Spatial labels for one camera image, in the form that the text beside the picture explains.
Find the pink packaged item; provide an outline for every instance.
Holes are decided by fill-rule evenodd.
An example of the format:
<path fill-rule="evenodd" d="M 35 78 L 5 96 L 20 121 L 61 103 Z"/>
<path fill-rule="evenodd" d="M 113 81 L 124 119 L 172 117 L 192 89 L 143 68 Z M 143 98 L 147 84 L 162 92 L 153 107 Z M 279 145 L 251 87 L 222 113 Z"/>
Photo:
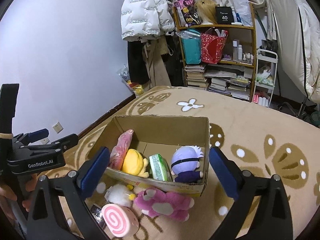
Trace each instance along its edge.
<path fill-rule="evenodd" d="M 118 171 L 121 170 L 125 155 L 127 154 L 132 140 L 133 133 L 134 131 L 130 129 L 119 136 L 118 143 L 113 147 L 110 154 L 110 168 Z"/>

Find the beige trousers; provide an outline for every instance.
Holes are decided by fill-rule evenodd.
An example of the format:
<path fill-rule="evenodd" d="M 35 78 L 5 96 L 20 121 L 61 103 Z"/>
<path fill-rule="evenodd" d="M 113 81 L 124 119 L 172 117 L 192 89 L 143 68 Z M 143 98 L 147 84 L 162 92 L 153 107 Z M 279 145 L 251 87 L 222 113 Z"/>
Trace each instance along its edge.
<path fill-rule="evenodd" d="M 165 38 L 151 40 L 150 45 L 144 46 L 142 52 L 143 60 L 146 63 L 147 71 L 150 80 L 143 84 L 143 89 L 148 91 L 155 86 L 171 86 L 170 79 L 161 57 L 161 52 L 167 49 Z"/>

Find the purple plush doll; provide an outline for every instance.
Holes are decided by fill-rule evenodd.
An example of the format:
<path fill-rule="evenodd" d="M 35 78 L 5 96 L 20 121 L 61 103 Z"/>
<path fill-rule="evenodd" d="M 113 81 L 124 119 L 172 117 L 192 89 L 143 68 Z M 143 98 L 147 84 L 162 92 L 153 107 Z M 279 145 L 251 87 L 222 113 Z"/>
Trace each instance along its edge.
<path fill-rule="evenodd" d="M 202 171 L 194 171 L 200 167 L 199 158 L 203 152 L 198 146 L 182 146 L 172 156 L 171 174 L 178 175 L 174 182 L 196 183 L 203 177 Z"/>

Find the blue gripper pad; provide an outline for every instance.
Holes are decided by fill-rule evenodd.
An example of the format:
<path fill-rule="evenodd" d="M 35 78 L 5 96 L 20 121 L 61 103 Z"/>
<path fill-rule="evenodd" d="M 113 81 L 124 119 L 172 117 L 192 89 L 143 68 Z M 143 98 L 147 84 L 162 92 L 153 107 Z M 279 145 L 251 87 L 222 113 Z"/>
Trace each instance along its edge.
<path fill-rule="evenodd" d="M 48 136 L 49 136 L 49 131 L 47 129 L 31 132 L 28 134 L 28 143 L 33 143 L 33 142 L 42 140 Z"/>
<path fill-rule="evenodd" d="M 210 149 L 209 162 L 227 196 L 237 200 L 239 196 L 237 181 L 226 166 L 229 160 L 218 147 Z"/>
<path fill-rule="evenodd" d="M 80 181 L 77 181 L 78 187 L 81 189 L 82 199 L 92 196 L 96 189 L 104 171 L 110 161 L 110 152 L 107 147 L 100 147 L 92 160 L 86 161 L 79 169 Z"/>

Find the white wall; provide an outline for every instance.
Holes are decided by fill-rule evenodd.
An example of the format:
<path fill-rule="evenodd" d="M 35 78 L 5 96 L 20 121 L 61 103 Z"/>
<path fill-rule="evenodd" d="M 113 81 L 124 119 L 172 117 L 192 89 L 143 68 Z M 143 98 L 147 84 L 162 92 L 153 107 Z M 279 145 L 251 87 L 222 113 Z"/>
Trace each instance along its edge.
<path fill-rule="evenodd" d="M 267 30 L 268 22 L 267 22 L 267 13 L 265 9 L 258 8 L 257 11 L 265 29 Z M 261 40 L 265 40 L 266 38 L 263 34 L 263 31 L 260 27 L 260 24 L 257 18 L 255 19 L 255 24 L 256 24 L 256 37 L 257 37 L 257 48 L 258 48 L 261 46 Z M 297 86 L 292 82 L 292 80 L 288 77 L 288 75 L 282 69 L 281 60 L 278 63 L 278 78 L 280 80 L 282 97 L 291 99 L 298 103 L 301 103 L 304 100 L 304 94 L 297 88 Z M 279 86 L 278 86 L 277 80 L 276 80 L 276 87 L 275 87 L 274 94 L 279 95 Z"/>
<path fill-rule="evenodd" d="M 13 132 L 79 133 L 131 95 L 123 0 L 14 0 L 0 22 L 0 84 L 20 83 Z M 59 121 L 64 130 L 56 134 Z"/>

